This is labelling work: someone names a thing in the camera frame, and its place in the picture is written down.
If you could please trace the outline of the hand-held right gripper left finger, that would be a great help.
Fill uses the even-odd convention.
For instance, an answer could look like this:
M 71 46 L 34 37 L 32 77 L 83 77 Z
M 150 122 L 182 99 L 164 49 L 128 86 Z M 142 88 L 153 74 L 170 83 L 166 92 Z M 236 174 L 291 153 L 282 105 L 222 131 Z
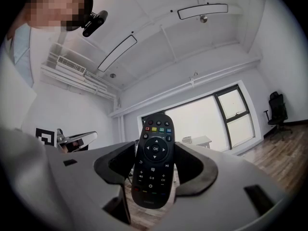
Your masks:
M 41 231 L 130 231 L 124 183 L 135 144 L 62 154 L 17 130 L 0 131 L 0 164 Z

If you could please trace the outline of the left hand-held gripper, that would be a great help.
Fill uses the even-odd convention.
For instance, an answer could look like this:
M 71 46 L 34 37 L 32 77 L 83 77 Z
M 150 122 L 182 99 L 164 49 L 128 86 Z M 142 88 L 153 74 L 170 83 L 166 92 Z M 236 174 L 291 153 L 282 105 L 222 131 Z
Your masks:
M 96 131 L 91 131 L 64 137 L 60 128 L 57 131 L 36 128 L 35 137 L 43 145 L 53 146 L 64 153 L 73 153 L 88 150 L 89 144 L 97 139 L 98 134 Z

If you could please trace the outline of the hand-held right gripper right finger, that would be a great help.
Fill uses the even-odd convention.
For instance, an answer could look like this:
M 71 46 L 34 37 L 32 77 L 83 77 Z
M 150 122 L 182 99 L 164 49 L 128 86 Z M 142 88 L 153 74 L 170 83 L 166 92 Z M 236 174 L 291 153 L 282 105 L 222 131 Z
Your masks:
M 156 231 L 265 231 L 289 203 L 273 178 L 242 157 L 174 146 L 180 185 Z

